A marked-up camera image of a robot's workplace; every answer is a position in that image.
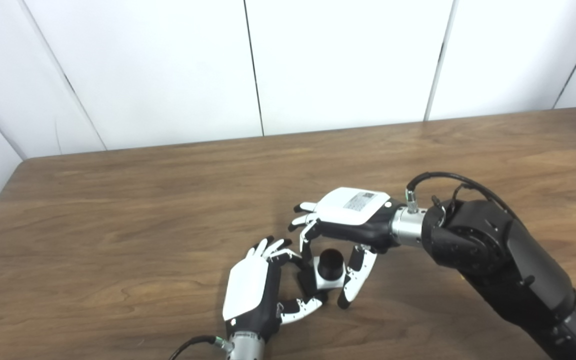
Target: wooden table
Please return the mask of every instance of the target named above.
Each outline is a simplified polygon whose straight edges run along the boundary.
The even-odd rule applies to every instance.
[[[576,285],[576,109],[43,157],[0,195],[0,360],[163,360],[191,336],[224,335],[230,268],[288,235],[295,204],[340,186],[400,198],[425,171],[496,191]],[[424,182],[421,205],[456,186]],[[313,251],[329,246],[352,244]],[[299,294],[293,270],[282,297]],[[349,310],[336,296],[284,326],[266,358],[546,358],[417,248],[380,256]]]

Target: robotic finger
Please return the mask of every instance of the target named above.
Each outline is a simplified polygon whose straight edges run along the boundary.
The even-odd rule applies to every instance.
[[[343,281],[343,289],[336,301],[339,308],[346,310],[350,307],[350,303],[355,300],[370,275],[375,265],[375,260],[377,260],[377,253],[369,246],[358,244],[352,248],[345,280]]]
[[[293,210],[294,210],[295,214],[301,213],[301,212],[312,213],[315,211],[316,207],[317,207],[316,202],[302,202],[299,205],[295,206],[293,208]]]
[[[307,266],[304,264],[302,257],[289,248],[282,248],[281,250],[275,251],[275,253],[270,257],[270,262],[279,266],[284,266],[286,263],[292,263],[301,270]]]
[[[326,302],[322,295],[308,298],[294,298],[292,300],[279,301],[281,305],[281,325],[300,321],[315,312]]]
[[[320,231],[320,220],[314,219],[303,228],[299,234],[299,252],[304,262],[310,262],[313,259],[313,251],[311,250],[311,240],[317,239],[322,235]]]

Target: robotic hand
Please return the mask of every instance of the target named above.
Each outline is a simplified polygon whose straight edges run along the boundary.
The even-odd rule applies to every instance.
[[[337,300],[340,308],[347,309],[355,300],[373,269],[377,254],[399,245],[397,236],[391,231],[391,221],[403,205],[384,192],[339,187],[319,202],[302,202],[295,206],[296,213],[308,213],[288,226],[289,231],[304,226],[299,235],[299,251],[305,262],[313,257],[311,241],[319,236],[357,243],[352,249]]]
[[[289,239],[272,244],[272,236],[251,248],[231,270],[223,305],[223,320],[229,338],[229,360],[262,360],[265,344],[279,326],[299,321],[323,304],[318,297],[280,301],[281,266],[299,267],[301,256],[286,248]]]
[[[434,206],[420,209],[415,189],[430,178],[461,184],[450,200],[433,196]],[[478,191],[485,200],[459,200],[461,189]],[[400,245],[423,248],[438,265],[459,271],[503,319],[520,326],[553,360],[576,359],[576,289],[568,274],[503,200],[470,178],[422,173],[407,185],[406,203],[378,191],[340,187],[295,211],[309,212],[288,227],[304,226],[299,237],[304,260],[320,235],[358,243],[340,306],[345,305],[342,297],[352,301],[359,292],[377,253]]]

